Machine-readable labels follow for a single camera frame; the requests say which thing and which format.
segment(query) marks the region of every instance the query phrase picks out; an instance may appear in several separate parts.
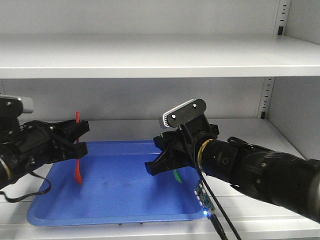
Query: shelf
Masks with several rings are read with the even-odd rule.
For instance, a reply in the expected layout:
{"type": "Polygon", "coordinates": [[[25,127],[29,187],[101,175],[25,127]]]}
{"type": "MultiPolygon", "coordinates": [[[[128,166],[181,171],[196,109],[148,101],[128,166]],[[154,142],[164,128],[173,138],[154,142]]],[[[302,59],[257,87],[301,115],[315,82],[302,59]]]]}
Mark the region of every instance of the shelf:
{"type": "MultiPolygon", "coordinates": [[[[242,138],[249,143],[284,151],[300,156],[286,138],[266,119],[211,119],[218,124],[219,139],[225,141],[230,136],[242,138]]],[[[159,134],[157,120],[112,120],[90,121],[90,132],[83,141],[107,140],[150,140],[159,134]],[[135,129],[127,133],[121,129],[135,129]]],[[[37,170],[46,175],[50,166],[37,170]]],[[[239,231],[242,239],[293,239],[311,238],[320,235],[320,225],[282,207],[264,203],[235,191],[228,183],[207,177],[208,183],[239,231]]],[[[26,192],[37,191],[42,181],[25,176],[15,185],[6,187],[9,196],[18,197],[26,192]]],[[[26,220],[26,212],[31,200],[12,204],[4,202],[0,196],[0,240],[42,240],[42,239],[218,239],[212,224],[206,218],[181,222],[151,222],[144,224],[103,224],[62,227],[36,227],[26,220]]],[[[216,212],[229,239],[235,239],[219,211],[216,212]]]]}
{"type": "Polygon", "coordinates": [[[272,35],[0,35],[0,79],[320,76],[320,46],[272,35]]]}

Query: circuit board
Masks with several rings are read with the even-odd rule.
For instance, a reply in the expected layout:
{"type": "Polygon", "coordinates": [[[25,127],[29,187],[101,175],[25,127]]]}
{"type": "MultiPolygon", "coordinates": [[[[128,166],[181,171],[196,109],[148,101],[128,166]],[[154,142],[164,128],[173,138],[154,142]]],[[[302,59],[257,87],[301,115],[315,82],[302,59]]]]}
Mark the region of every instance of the circuit board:
{"type": "Polygon", "coordinates": [[[203,214],[209,219],[214,214],[216,208],[212,203],[201,180],[198,181],[194,190],[194,194],[196,195],[196,198],[198,199],[200,205],[203,207],[203,214]]]}

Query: black cable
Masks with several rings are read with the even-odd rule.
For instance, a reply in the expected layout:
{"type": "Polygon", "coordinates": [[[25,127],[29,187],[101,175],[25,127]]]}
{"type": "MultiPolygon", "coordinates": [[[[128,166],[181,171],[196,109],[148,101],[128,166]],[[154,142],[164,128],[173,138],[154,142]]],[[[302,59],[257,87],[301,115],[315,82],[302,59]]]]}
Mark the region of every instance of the black cable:
{"type": "Polygon", "coordinates": [[[185,148],[187,149],[187,153],[188,153],[190,159],[193,160],[193,162],[194,162],[194,166],[195,166],[195,169],[196,169],[196,171],[197,171],[197,173],[198,173],[198,175],[199,175],[199,177],[200,177],[200,180],[204,183],[205,187],[208,189],[208,191],[209,191],[209,193],[211,194],[214,202],[216,203],[216,205],[217,205],[218,208],[220,209],[223,217],[225,218],[225,220],[226,220],[227,223],[229,224],[229,226],[230,226],[233,234],[235,235],[236,239],[237,239],[237,240],[242,240],[241,237],[240,237],[240,235],[239,235],[239,233],[237,232],[236,228],[235,228],[234,225],[232,224],[230,218],[228,217],[227,213],[225,212],[224,208],[221,206],[221,204],[220,204],[220,202],[218,201],[216,195],[213,193],[213,191],[211,190],[211,188],[210,188],[210,186],[208,185],[207,181],[205,180],[204,176],[202,175],[202,172],[201,172],[201,170],[200,170],[200,168],[199,168],[199,166],[198,166],[198,163],[197,163],[197,161],[196,161],[195,139],[194,139],[194,138],[192,139],[192,147],[191,147],[191,148],[192,148],[192,151],[193,151],[193,156],[192,156],[192,154],[189,152],[189,149],[188,149],[188,147],[187,147],[187,140],[186,140],[184,134],[182,134],[182,135],[183,135],[183,140],[184,140],[185,148]]]}
{"type": "Polygon", "coordinates": [[[216,229],[216,232],[219,234],[220,238],[222,240],[228,240],[226,233],[224,231],[224,228],[222,227],[221,223],[219,222],[219,219],[217,218],[217,216],[213,213],[210,216],[210,221],[213,224],[214,228],[216,229]]]}
{"type": "Polygon", "coordinates": [[[216,195],[212,192],[211,188],[209,187],[207,181],[205,180],[204,176],[202,175],[200,169],[199,169],[199,166],[198,164],[195,165],[196,167],[196,170],[197,170],[197,173],[200,177],[200,179],[203,181],[205,187],[208,189],[211,197],[213,198],[214,202],[216,203],[216,205],[218,206],[218,208],[220,209],[223,217],[225,218],[225,220],[227,221],[227,223],[229,224],[233,234],[235,235],[236,239],[238,240],[242,240],[241,237],[239,236],[239,233],[237,232],[236,228],[234,227],[234,225],[232,224],[231,220],[229,219],[227,213],[225,212],[225,210],[223,209],[223,207],[221,206],[220,202],[218,201],[216,195]]]}
{"type": "Polygon", "coordinates": [[[28,197],[31,197],[31,196],[37,196],[37,195],[43,195],[43,194],[46,194],[48,193],[50,190],[51,190],[51,182],[46,179],[45,177],[42,177],[36,173],[34,173],[33,171],[29,172],[32,176],[36,177],[36,178],[40,178],[40,179],[43,179],[45,180],[49,186],[43,190],[43,191],[37,191],[37,192],[32,192],[32,193],[28,193],[26,195],[23,195],[23,196],[20,196],[20,197],[17,197],[17,198],[10,198],[6,195],[6,193],[4,191],[0,191],[0,195],[4,195],[4,198],[7,202],[9,203],[17,203],[17,202],[20,202],[28,197]]]}

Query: yellow ring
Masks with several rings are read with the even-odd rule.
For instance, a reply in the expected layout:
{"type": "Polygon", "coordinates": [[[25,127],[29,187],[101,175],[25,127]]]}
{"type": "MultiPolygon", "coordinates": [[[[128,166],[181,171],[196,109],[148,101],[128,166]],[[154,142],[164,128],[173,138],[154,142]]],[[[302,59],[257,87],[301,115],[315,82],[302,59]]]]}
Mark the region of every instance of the yellow ring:
{"type": "Polygon", "coordinates": [[[2,166],[6,172],[8,180],[12,179],[12,173],[11,173],[9,167],[7,166],[7,164],[2,160],[1,157],[0,157],[0,163],[2,164],[2,166]]]}
{"type": "Polygon", "coordinates": [[[201,169],[202,153],[203,153],[205,147],[207,146],[207,144],[208,144],[210,141],[212,141],[212,140],[213,140],[213,139],[208,139],[208,140],[206,140],[204,143],[202,143],[202,145],[201,145],[201,147],[200,147],[200,149],[199,149],[199,151],[198,151],[197,163],[198,163],[198,166],[199,166],[200,169],[201,169]]]}

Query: green object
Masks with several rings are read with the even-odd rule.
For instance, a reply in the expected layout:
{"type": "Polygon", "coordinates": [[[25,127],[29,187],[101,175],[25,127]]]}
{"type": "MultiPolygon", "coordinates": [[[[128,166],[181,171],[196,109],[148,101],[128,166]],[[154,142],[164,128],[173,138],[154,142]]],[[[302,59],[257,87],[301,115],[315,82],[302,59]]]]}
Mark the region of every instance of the green object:
{"type": "Polygon", "coordinates": [[[173,170],[173,176],[174,176],[175,180],[177,180],[177,182],[182,183],[182,180],[181,180],[179,173],[177,172],[176,169],[173,170]]]}

